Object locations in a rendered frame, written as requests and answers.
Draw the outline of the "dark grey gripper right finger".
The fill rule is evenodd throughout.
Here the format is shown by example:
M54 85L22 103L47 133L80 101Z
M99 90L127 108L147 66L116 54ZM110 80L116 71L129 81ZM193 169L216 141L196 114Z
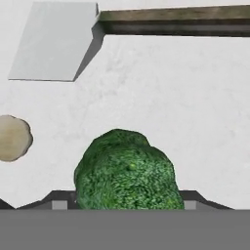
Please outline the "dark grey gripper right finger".
M196 190L181 190L186 210L229 210L228 206L207 200Z

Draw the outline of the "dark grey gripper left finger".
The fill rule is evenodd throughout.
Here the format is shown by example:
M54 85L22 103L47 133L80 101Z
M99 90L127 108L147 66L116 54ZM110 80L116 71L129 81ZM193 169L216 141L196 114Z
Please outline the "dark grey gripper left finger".
M42 200L23 205L20 210L73 210L78 209L74 190L52 190Z

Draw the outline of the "green broccoli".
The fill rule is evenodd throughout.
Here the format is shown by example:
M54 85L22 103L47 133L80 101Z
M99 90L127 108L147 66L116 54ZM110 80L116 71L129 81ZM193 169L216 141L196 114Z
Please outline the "green broccoli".
M91 142L74 171L82 209L185 208L174 165L138 132L111 130Z

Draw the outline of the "beige garlic bulb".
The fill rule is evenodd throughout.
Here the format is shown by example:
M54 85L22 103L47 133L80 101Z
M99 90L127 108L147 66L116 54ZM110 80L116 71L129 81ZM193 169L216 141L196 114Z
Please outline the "beige garlic bulb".
M24 156L33 142L28 123L12 115L0 115L0 160L12 162Z

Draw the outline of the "pale grey flat panel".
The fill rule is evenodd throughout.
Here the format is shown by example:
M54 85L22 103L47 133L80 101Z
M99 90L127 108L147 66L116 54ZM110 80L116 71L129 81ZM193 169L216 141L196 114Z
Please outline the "pale grey flat panel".
M35 2L9 78L73 82L102 46L95 2Z

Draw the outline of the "brown wooden ledge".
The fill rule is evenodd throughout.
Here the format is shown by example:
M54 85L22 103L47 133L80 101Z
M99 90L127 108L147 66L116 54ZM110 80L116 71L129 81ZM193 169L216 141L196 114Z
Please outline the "brown wooden ledge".
M250 37L250 5L101 11L105 34Z

